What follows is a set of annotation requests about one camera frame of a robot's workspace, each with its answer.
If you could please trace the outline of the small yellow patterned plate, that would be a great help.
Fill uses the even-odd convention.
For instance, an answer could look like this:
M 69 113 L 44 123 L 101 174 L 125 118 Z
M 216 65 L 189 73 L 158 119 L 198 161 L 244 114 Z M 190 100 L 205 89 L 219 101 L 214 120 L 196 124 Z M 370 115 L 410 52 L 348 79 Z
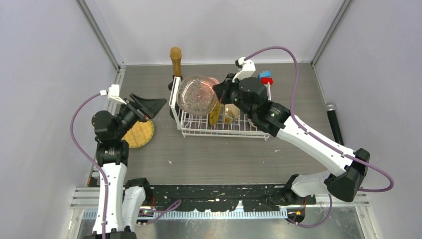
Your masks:
M 220 112 L 221 112 L 221 103 L 216 102 L 215 106 L 213 107 L 213 109 L 208 115 L 210 126 L 214 126 L 217 123 L 220 116 Z

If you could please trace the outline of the large yellow woven plate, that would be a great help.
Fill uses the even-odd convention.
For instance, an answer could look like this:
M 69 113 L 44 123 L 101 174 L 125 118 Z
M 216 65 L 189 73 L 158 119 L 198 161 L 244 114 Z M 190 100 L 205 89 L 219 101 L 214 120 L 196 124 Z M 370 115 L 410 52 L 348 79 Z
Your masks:
M 137 121 L 122 139 L 128 143 L 129 148 L 140 148 L 152 139 L 154 132 L 155 127 L 153 121 Z

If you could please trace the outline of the white floral bowl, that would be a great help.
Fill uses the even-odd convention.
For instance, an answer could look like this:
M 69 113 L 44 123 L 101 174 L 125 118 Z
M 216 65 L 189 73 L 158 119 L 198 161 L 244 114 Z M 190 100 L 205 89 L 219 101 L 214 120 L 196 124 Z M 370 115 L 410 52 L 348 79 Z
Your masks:
M 234 104 L 224 105 L 223 119 L 225 124 L 235 123 L 239 118 L 240 110 Z

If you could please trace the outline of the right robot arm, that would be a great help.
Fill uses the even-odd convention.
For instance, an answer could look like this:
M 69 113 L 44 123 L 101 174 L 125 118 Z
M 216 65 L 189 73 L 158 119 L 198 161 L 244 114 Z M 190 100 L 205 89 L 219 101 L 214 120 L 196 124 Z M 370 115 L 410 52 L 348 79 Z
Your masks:
M 307 127 L 292 117 L 287 107 L 271 101 L 267 88 L 256 77 L 226 78 L 212 89 L 222 104 L 234 104 L 260 131 L 293 144 L 326 168 L 321 173 L 292 175 L 282 190 L 288 203 L 297 204 L 313 194 L 331 194 L 345 202 L 354 200 L 367 173 L 367 167 L 357 160 L 368 162 L 367 150 L 354 151 Z

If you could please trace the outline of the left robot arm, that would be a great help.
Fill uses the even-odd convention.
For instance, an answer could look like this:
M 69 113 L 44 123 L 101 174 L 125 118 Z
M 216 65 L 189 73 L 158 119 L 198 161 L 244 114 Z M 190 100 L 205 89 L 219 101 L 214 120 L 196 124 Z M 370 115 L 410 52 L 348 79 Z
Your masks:
M 125 182 L 129 145 L 123 139 L 137 122 L 157 116 L 166 99 L 145 99 L 135 94 L 125 98 L 118 114 L 99 111 L 92 117 L 97 142 L 93 165 L 100 173 L 97 218 L 90 239 L 134 239 L 134 227 L 141 206 L 152 202 L 146 178 Z

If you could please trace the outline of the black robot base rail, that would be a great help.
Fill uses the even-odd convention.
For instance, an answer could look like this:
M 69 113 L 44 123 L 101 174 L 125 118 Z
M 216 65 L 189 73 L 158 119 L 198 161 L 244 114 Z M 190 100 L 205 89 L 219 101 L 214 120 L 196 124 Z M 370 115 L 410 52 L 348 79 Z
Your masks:
M 274 212 L 280 206 L 297 206 L 301 212 L 317 203 L 315 196 L 297 198 L 284 194 L 276 184 L 151 185 L 142 206 L 164 210 L 177 200 L 177 212 L 233 212 L 239 203 L 246 212 Z

